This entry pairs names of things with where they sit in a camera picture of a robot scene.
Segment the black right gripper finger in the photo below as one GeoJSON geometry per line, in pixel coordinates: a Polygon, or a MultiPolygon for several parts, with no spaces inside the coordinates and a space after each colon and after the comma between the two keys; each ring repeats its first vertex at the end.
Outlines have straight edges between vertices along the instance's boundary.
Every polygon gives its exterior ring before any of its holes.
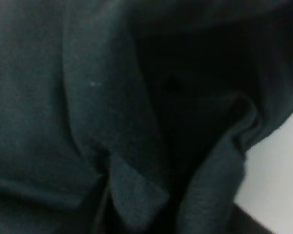
{"type": "Polygon", "coordinates": [[[293,209],[279,214],[267,214],[262,222],[238,205],[230,219],[232,234],[293,234],[293,209]]]}

